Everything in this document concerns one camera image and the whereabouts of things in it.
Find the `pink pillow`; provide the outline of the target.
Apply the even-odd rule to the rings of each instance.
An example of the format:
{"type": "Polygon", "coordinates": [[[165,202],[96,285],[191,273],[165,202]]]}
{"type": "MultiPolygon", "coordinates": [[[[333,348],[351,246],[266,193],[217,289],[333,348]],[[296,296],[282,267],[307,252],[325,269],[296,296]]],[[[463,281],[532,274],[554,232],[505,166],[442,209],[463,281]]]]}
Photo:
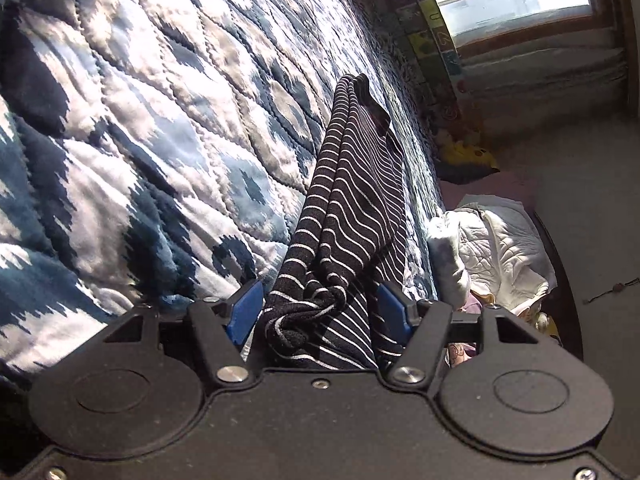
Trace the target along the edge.
{"type": "Polygon", "coordinates": [[[456,209],[467,195],[495,195],[520,202],[530,211],[536,208],[537,183],[519,172],[494,172],[465,184],[440,180],[439,186],[442,201],[448,210],[456,209]]]}

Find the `yellow plush toy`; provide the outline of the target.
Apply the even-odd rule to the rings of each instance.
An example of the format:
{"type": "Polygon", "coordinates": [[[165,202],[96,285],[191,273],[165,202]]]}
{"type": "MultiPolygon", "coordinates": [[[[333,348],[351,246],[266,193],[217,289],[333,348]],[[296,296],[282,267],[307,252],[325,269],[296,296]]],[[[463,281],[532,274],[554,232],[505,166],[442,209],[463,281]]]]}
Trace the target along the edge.
{"type": "Polygon", "coordinates": [[[491,152],[477,145],[466,144],[461,140],[454,140],[446,129],[440,129],[435,136],[439,157],[450,165],[482,166],[491,170],[498,170],[499,165],[491,152]]]}

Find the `grey window curtain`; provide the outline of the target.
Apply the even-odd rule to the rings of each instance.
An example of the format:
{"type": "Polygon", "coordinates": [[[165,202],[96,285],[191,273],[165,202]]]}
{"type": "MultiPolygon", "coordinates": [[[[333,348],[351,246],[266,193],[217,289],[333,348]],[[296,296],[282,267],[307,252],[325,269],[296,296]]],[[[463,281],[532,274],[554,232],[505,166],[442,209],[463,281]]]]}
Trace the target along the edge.
{"type": "Polygon", "coordinates": [[[498,143],[624,108],[630,91],[623,40],[611,27],[562,32],[468,56],[466,88],[498,143]]]}

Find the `yellow cartoon cushion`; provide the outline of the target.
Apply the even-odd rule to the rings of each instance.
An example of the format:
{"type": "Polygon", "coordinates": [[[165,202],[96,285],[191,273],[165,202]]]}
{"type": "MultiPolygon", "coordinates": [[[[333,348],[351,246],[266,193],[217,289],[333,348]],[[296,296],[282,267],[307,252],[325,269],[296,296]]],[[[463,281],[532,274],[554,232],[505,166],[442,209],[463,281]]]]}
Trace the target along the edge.
{"type": "Polygon", "coordinates": [[[563,344],[559,330],[556,327],[554,319],[550,315],[544,313],[544,311],[540,311],[534,319],[534,327],[539,333],[548,336],[556,344],[562,347],[563,344]]]}

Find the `blue white quilted bedspread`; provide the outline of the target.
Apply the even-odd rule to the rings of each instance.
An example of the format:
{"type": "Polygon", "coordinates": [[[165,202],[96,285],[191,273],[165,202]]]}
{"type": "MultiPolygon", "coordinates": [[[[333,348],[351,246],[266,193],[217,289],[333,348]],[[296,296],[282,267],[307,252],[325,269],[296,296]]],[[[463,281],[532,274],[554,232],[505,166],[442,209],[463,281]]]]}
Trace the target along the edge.
{"type": "Polygon", "coordinates": [[[1,381],[137,304],[270,285],[341,76],[406,161],[405,292],[435,297],[427,123],[367,0],[1,0],[1,381]]]}

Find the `colourful alphabet foam mat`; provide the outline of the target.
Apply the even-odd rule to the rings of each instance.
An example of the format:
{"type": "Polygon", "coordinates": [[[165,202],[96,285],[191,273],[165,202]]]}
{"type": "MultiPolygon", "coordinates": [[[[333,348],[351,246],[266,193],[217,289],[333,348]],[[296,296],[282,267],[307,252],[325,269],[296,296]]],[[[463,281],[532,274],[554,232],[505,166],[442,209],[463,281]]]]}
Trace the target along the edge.
{"type": "Polygon", "coordinates": [[[458,50],[436,0],[364,2],[422,115],[454,140],[482,140],[482,114],[466,88],[458,50]]]}

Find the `white quilted blanket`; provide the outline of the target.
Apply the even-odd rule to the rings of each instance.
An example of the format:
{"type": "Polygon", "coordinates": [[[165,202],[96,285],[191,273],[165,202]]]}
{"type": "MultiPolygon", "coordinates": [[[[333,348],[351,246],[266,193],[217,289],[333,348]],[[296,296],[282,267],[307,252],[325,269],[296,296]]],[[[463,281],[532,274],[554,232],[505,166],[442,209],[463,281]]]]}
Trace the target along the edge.
{"type": "Polygon", "coordinates": [[[522,203],[467,195],[446,217],[457,228],[459,255],[477,295],[524,318],[556,287],[556,275],[522,203]]]}

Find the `black white striped garment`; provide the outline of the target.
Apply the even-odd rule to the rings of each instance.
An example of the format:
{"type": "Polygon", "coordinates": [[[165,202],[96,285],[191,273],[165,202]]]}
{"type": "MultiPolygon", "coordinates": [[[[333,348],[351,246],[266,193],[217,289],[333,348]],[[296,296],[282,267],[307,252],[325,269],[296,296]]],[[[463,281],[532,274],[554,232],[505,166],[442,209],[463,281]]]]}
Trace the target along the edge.
{"type": "Polygon", "coordinates": [[[404,154],[363,75],[337,83],[328,128],[250,357],[269,367],[384,370],[404,347],[378,288],[404,279],[404,154]]]}

